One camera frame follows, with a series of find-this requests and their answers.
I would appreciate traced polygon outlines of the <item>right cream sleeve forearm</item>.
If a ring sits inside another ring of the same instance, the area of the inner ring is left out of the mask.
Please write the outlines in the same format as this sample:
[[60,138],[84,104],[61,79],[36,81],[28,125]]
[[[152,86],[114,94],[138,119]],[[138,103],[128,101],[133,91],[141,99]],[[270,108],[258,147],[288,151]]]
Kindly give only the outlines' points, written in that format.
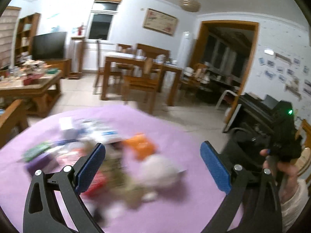
[[287,232],[290,229],[308,202],[308,189],[305,180],[298,179],[297,183],[298,189],[294,196],[281,204],[283,232]]

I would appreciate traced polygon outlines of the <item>right hand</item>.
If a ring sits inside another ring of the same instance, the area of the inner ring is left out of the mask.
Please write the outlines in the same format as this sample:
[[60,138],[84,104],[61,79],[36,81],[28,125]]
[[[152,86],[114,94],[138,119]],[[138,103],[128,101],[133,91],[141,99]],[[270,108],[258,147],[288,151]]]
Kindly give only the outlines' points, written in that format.
[[298,190],[298,169],[291,163],[276,161],[269,155],[269,149],[260,151],[260,155],[265,157],[263,169],[270,169],[272,175],[277,179],[278,174],[282,175],[282,180],[277,180],[279,187],[279,199],[281,203],[289,201]]

